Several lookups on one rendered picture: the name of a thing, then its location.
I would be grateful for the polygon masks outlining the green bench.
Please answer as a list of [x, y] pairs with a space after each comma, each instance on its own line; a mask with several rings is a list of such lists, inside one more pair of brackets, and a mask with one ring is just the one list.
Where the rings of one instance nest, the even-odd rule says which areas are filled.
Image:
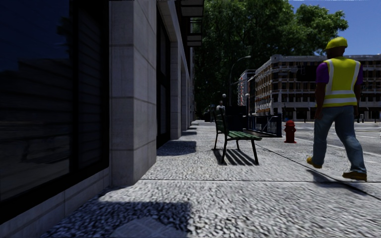
[[223, 134], [224, 135], [224, 146], [223, 146], [223, 152], [221, 159], [219, 160], [220, 164], [225, 164], [225, 155], [227, 151], [227, 142], [228, 141], [235, 141], [237, 149], [239, 150], [239, 143], [238, 141], [240, 140], [248, 140], [252, 144], [252, 149], [253, 149], [253, 155], [254, 155], [254, 164], [259, 165], [258, 162], [258, 156], [256, 152], [256, 147], [255, 147], [255, 141], [261, 141], [262, 137], [248, 134], [242, 131], [234, 131], [230, 130], [228, 128], [227, 124], [227, 119], [225, 115], [225, 110], [222, 108], [219, 108], [218, 110], [213, 111], [213, 116], [214, 116], [214, 121], [216, 125], [216, 139], [215, 139], [215, 144], [213, 150], [216, 149], [217, 145], [217, 140], [218, 140], [218, 135]]

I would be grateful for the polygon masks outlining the grey street lamp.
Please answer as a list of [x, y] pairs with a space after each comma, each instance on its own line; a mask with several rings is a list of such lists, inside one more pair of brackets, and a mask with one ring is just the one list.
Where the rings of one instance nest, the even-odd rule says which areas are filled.
[[243, 59], [250, 59], [252, 56], [245, 56], [245, 57], [242, 57], [242, 58], [239, 58], [231, 67], [230, 69], [230, 75], [229, 75], [229, 107], [232, 106], [232, 72], [233, 72], [233, 69], [234, 69], [234, 66], [235, 64], [237, 64], [239, 61], [243, 60]]

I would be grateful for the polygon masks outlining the red brick building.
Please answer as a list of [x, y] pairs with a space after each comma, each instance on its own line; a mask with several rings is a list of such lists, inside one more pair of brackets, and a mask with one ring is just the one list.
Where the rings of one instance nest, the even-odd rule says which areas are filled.
[[250, 96], [249, 81], [255, 76], [255, 69], [246, 69], [237, 83], [237, 105], [246, 106], [247, 99]]

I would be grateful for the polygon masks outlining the pale stone building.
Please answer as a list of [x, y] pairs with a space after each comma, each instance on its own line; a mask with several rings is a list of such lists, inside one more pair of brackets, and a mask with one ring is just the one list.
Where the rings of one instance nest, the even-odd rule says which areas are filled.
[[194, 120], [205, 0], [0, 0], [0, 238], [133, 185]]

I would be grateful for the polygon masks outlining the dark stairway railing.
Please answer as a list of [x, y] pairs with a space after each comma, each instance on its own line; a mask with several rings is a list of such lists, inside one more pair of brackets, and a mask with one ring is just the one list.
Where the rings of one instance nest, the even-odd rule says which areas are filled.
[[249, 109], [250, 95], [244, 95], [245, 106], [226, 106], [225, 114], [230, 130], [255, 132], [268, 137], [282, 137], [282, 115], [259, 116]]

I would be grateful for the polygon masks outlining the red fire hydrant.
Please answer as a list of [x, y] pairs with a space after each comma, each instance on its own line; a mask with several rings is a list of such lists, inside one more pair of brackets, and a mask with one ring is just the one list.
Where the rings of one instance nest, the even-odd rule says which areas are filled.
[[286, 139], [284, 142], [285, 143], [296, 143], [296, 141], [295, 141], [296, 128], [295, 128], [294, 121], [292, 121], [292, 120], [286, 121], [284, 131], [285, 131], [285, 136], [286, 136]]

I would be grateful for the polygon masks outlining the tan and white building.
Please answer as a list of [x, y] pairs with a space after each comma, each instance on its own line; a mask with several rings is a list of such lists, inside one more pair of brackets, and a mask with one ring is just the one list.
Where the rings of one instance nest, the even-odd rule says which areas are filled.
[[[355, 55], [363, 66], [360, 121], [381, 121], [381, 55]], [[273, 55], [250, 80], [251, 112], [283, 119], [315, 119], [316, 69], [325, 56]]]

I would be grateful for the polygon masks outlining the trees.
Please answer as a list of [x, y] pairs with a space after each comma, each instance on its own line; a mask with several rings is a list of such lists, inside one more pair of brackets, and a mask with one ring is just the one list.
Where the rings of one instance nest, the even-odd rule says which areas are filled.
[[229, 96], [232, 83], [246, 69], [257, 69], [272, 55], [322, 54], [326, 43], [348, 28], [342, 11], [318, 5], [297, 9], [288, 0], [205, 0], [202, 45], [195, 48], [195, 113]]

